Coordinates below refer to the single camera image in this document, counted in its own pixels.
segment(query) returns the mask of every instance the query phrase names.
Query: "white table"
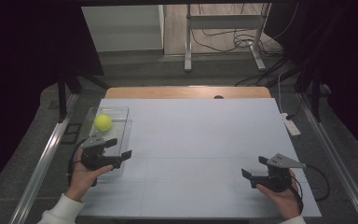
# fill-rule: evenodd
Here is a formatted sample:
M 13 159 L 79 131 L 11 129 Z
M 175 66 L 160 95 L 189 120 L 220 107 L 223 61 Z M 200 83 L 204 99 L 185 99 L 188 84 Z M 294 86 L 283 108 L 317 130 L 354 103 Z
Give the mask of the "white table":
M 81 216 L 263 218 L 274 204 L 241 175 L 267 175 L 258 156 L 297 160 L 274 99 L 103 99 L 132 119 L 122 176 L 101 176 Z M 304 217 L 320 217 L 302 170 Z

